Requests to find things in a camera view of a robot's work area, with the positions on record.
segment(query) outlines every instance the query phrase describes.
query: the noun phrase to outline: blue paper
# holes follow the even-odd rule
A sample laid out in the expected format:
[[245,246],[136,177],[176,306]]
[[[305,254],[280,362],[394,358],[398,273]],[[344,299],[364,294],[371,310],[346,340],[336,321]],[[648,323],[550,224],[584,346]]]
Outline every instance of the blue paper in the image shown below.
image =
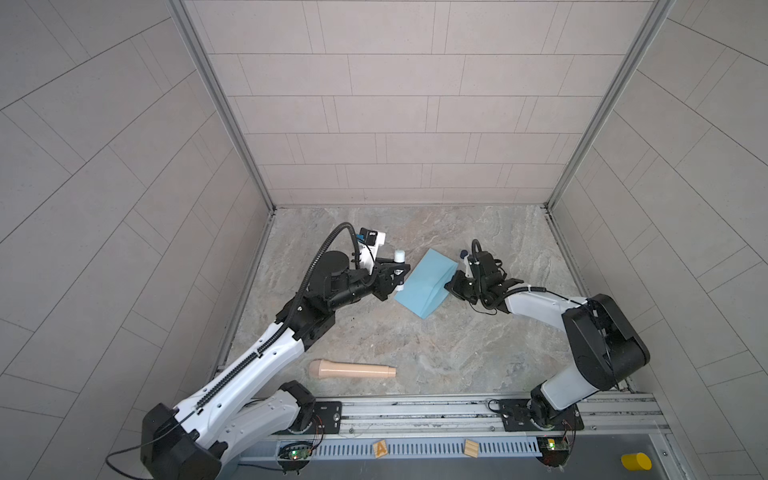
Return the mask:
[[395,300],[425,319],[448,296],[445,284],[451,280],[458,263],[429,249],[403,284]]

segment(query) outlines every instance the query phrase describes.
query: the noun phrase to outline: mounting plate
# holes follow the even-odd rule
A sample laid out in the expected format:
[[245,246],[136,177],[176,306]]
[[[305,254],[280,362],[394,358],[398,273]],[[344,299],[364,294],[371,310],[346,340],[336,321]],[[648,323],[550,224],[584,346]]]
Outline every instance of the mounting plate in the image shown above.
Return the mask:
[[[498,401],[498,408],[501,410],[502,423],[504,423],[505,432],[540,432],[541,429],[531,422],[531,419],[527,416],[520,415],[522,412],[528,411],[527,399],[500,399]],[[576,425],[571,425],[576,430],[584,430],[584,422],[581,421],[581,413],[578,411],[578,407],[574,404],[563,410],[563,412],[554,418],[553,423],[559,425],[563,420],[573,422],[575,419]]]

